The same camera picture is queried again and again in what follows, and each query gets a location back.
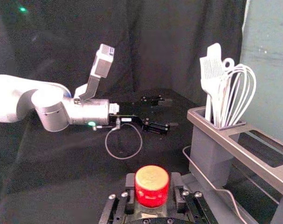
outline screw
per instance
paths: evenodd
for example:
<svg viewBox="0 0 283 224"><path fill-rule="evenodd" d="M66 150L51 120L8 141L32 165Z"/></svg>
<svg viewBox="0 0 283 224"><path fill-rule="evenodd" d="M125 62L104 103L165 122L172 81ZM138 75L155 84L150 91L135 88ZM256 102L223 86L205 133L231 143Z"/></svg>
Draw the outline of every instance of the screw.
<svg viewBox="0 0 283 224"><path fill-rule="evenodd" d="M116 195L115 195L115 194L113 194L113 195L109 195L109 197L108 197L108 198L109 198L110 200L112 200L112 199L114 199L115 197L116 197Z"/></svg>
<svg viewBox="0 0 283 224"><path fill-rule="evenodd" d="M149 223L150 223L150 220L146 218L146 219L144 219L144 220L142 221L142 223L143 223L143 224L149 224Z"/></svg>
<svg viewBox="0 0 283 224"><path fill-rule="evenodd" d="M172 219L172 218L169 218L169 219L167 220L167 224L173 224L173 219Z"/></svg>
<svg viewBox="0 0 283 224"><path fill-rule="evenodd" d="M127 197L128 196L128 192L127 191L124 191L122 194L121 194L122 197Z"/></svg>
<svg viewBox="0 0 283 224"><path fill-rule="evenodd" d="M187 196L187 195L189 195L189 191L184 190L184 191L183 191L183 196Z"/></svg>
<svg viewBox="0 0 283 224"><path fill-rule="evenodd" d="M195 197L201 197L202 196L202 193L197 191L195 194L194 194Z"/></svg>

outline black curtain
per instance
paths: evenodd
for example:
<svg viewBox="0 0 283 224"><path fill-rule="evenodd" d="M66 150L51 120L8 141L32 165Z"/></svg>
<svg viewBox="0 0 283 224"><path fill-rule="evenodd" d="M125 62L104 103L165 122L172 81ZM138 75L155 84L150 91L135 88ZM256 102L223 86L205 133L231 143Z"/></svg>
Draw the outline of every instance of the black curtain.
<svg viewBox="0 0 283 224"><path fill-rule="evenodd" d="M0 0L0 74L61 83L74 93L87 82L96 50L105 43L116 53L97 97L126 101L163 92L177 103L158 118L180 123L167 138L143 133L147 148L127 162L107 157L106 132L74 126L48 133L35 114L0 124L0 223L76 223L70 210L80 208L78 217L91 201L92 217L99 217L108 193L100 196L94 178L102 180L99 189L112 191L114 184L121 188L118 181L126 173L147 163L187 170L179 154L191 140L186 111L206 98L199 58L219 42L222 59L239 61L244 7L245 0ZM78 182L83 177L86 182ZM83 195L84 206L78 205ZM45 207L48 219L33 215ZM25 211L31 218L22 215Z"/></svg>

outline red cup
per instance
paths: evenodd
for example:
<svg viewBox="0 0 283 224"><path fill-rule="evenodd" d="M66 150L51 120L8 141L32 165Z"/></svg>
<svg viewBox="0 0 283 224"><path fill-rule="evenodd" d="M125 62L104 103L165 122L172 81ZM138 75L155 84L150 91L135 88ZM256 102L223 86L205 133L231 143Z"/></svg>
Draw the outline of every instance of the red cup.
<svg viewBox="0 0 283 224"><path fill-rule="evenodd" d="M137 201L147 208L157 208L167 201L168 173L158 166L145 166L135 174Z"/></svg>

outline utensil holder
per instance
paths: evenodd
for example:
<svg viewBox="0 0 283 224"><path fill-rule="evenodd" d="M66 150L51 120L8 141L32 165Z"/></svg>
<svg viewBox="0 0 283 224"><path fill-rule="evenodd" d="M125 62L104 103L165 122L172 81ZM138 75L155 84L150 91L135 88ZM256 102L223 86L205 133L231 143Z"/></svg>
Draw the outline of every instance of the utensil holder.
<svg viewBox="0 0 283 224"><path fill-rule="evenodd" d="M198 108L194 112L202 118L202 122L205 122L211 128L218 131L233 129L246 124L246 122L239 121L234 126L217 128L211 122L205 120L205 107ZM238 141L239 134L234 135L232 138ZM215 187L226 185L234 156L196 125L193 126L190 158ZM204 187L207 187L206 181L192 164L189 165L189 170Z"/></svg>

